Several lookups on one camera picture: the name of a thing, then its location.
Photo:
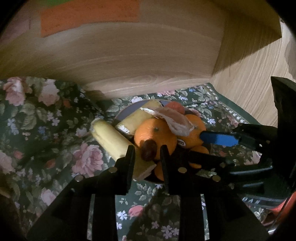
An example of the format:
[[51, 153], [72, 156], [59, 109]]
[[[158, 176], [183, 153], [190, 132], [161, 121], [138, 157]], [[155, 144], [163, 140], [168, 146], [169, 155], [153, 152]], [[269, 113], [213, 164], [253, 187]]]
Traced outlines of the small mandarin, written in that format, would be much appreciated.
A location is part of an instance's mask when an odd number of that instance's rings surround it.
[[200, 164], [201, 161], [204, 159], [205, 155], [209, 154], [209, 151], [204, 146], [194, 146], [190, 151], [189, 154], [191, 155], [191, 159], [189, 165], [195, 169], [201, 169], [202, 165]]
[[162, 163], [161, 162], [158, 162], [158, 164], [154, 168], [154, 174], [155, 174], [156, 178], [158, 178], [161, 181], [164, 181], [164, 175], [163, 175]]

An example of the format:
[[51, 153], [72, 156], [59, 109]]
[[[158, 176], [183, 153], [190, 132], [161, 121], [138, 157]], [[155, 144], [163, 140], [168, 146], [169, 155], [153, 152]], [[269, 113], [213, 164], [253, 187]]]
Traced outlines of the large orange with sticker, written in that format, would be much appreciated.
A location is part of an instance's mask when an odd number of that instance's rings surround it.
[[177, 144], [186, 149], [201, 146], [203, 141], [200, 139], [200, 133], [206, 130], [204, 122], [193, 114], [186, 114], [185, 117], [194, 125], [194, 129], [188, 136], [177, 136]]

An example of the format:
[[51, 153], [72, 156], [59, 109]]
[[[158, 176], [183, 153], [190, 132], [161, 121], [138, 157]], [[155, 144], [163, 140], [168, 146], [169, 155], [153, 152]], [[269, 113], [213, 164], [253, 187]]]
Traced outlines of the small dark red date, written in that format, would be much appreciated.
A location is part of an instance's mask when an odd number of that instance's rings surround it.
[[141, 158], [144, 161], [153, 161], [157, 155], [157, 144], [154, 140], [146, 140], [141, 145]]

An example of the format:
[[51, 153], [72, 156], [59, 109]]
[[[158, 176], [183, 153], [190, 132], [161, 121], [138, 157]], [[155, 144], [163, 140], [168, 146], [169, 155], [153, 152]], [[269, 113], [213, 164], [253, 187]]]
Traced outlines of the red tomato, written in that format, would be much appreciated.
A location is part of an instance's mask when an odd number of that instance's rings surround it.
[[171, 101], [171, 102], [167, 103], [165, 105], [165, 107], [171, 108], [171, 109], [177, 111], [178, 113], [185, 115], [185, 108], [179, 102]]

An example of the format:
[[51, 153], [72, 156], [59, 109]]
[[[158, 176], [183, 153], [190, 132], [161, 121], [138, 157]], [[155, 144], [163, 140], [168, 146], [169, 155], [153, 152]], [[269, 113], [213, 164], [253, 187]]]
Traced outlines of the long yellow banana piece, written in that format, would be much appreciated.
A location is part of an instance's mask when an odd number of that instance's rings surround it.
[[125, 157], [128, 146], [135, 147], [135, 164], [133, 170], [133, 178], [135, 180], [144, 180], [156, 167], [153, 161], [144, 161], [140, 156], [140, 149], [126, 139], [108, 122], [95, 119], [91, 123], [91, 132], [95, 140], [97, 140], [100, 146], [106, 150], [114, 161]]

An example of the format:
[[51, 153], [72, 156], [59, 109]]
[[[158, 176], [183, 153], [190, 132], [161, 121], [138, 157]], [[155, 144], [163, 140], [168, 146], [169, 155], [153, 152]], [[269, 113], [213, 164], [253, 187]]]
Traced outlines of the short yellow banana piece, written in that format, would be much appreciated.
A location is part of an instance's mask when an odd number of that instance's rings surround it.
[[[159, 108], [162, 104], [155, 99], [151, 99], [149, 102], [142, 106], [143, 108]], [[152, 115], [144, 112], [140, 108], [133, 114], [120, 121], [115, 128], [126, 135], [133, 136], [137, 128], [146, 120], [153, 118]]]

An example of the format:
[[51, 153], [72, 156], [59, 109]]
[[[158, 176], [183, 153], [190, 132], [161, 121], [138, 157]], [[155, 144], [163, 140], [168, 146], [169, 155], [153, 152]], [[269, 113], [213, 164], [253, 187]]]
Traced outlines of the floral dark green cloth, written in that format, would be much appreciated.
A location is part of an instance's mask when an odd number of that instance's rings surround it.
[[[77, 175], [99, 175], [115, 161], [92, 137], [91, 122], [111, 123], [129, 105], [144, 100], [177, 101], [197, 115], [211, 131], [231, 131], [239, 123], [259, 124], [250, 114], [220, 95], [211, 84], [128, 96], [91, 103], [71, 82], [34, 77], [1, 81], [1, 188], [11, 198], [9, 218], [27, 238], [29, 230]], [[178, 240], [180, 198], [163, 184], [133, 180], [128, 195], [115, 197], [118, 240]]]

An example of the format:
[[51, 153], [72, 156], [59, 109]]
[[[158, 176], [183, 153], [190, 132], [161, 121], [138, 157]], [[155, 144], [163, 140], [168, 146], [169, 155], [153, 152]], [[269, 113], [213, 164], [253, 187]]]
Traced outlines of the dark round plate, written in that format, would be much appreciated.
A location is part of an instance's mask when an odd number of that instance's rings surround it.
[[[162, 106], [165, 106], [166, 104], [169, 103], [169, 101], [167, 100], [161, 100], [161, 99], [156, 99], [158, 102], [160, 102], [162, 104]], [[149, 102], [150, 100], [141, 100], [139, 102], [133, 103], [129, 106], [127, 106], [126, 108], [124, 108], [123, 110], [121, 110], [114, 118], [114, 120], [112, 121], [112, 126], [115, 127], [120, 121], [124, 120], [126, 117], [128, 117], [129, 115], [133, 114], [136, 110], [138, 110], [140, 107], [142, 107], [144, 104], [146, 104], [147, 102]], [[196, 115], [196, 113], [194, 111], [189, 110], [188, 108], [185, 108], [185, 114], [193, 114]], [[124, 133], [122, 133], [124, 137], [126, 137], [129, 141], [131, 141], [134, 144], [133, 141], [133, 136], [131, 135], [126, 135]], [[154, 183], [154, 184], [162, 184], [163, 181], [159, 180], [158, 178], [156, 178], [154, 173], [151, 173], [148, 177], [145, 178], [146, 181]]]

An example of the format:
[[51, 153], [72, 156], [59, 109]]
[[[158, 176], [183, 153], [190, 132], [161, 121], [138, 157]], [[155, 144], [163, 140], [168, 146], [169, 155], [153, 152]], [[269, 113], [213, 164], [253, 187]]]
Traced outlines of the pink sticky note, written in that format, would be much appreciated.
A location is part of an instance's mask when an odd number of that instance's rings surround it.
[[9, 23], [1, 35], [1, 44], [6, 44], [30, 29], [30, 19], [14, 20]]

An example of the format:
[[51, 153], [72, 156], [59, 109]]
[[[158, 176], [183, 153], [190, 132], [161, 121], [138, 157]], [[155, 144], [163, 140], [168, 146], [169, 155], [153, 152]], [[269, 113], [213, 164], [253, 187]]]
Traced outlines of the orange sticky note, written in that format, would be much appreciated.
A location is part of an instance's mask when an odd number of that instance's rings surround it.
[[40, 13], [41, 37], [101, 22], [138, 22], [140, 1], [63, 1]]

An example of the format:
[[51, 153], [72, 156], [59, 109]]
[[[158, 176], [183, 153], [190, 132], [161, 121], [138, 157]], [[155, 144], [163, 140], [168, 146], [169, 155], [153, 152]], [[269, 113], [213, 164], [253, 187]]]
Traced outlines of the green sticky note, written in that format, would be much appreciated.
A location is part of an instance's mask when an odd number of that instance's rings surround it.
[[46, 3], [48, 6], [56, 6], [56, 5], [64, 4], [68, 1], [69, 0], [46, 0]]

